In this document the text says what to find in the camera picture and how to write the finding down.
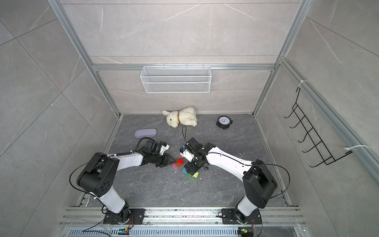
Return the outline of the red lego brick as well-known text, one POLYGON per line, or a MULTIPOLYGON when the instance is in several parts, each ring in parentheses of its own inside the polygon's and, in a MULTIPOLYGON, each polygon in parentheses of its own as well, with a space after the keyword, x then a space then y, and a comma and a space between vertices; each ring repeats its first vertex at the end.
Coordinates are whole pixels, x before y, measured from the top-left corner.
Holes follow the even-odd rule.
POLYGON ((183 159, 178 159, 177 162, 176 162, 176 165, 178 166, 181 166, 184 164, 184 160, 183 159))

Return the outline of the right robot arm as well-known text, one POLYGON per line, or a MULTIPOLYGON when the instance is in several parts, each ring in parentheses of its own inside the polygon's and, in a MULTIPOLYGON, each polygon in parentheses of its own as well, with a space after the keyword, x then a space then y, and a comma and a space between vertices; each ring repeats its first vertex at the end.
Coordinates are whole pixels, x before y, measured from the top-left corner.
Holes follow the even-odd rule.
POLYGON ((235 208, 223 208, 221 218, 224 224, 261 224, 259 209, 265 208, 276 195, 278 183, 262 160, 248 161, 226 153, 214 144, 202 145, 191 138, 180 148, 180 155, 188 162, 183 173, 196 177, 198 171, 207 165, 217 166, 237 177, 244 186, 245 196, 235 208))

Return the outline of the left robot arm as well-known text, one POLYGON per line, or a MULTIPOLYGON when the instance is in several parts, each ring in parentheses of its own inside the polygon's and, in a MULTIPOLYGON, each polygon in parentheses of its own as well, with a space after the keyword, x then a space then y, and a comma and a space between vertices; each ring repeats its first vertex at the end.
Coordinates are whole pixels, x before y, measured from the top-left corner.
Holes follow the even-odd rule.
POLYGON ((125 224, 132 222, 129 204, 115 190, 113 182, 116 173, 130 167, 153 164, 166 167, 176 163, 167 150, 169 145, 149 137, 143 137, 135 148, 126 153, 105 154, 97 152, 83 168, 74 189, 94 196, 105 208, 105 222, 125 224))

